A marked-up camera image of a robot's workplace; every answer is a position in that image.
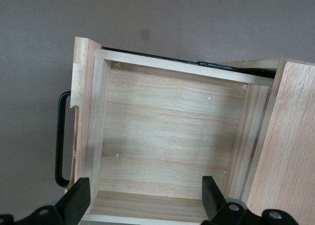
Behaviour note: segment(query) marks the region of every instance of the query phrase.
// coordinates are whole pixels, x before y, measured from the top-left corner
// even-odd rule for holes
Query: wooden drawer
[[[211,175],[255,213],[275,207],[314,221],[299,214],[315,209],[315,176],[306,172],[315,167],[314,64],[226,64],[277,69],[273,80],[103,50],[79,37],[73,60],[68,189],[90,178],[84,220],[200,224],[202,176]]]

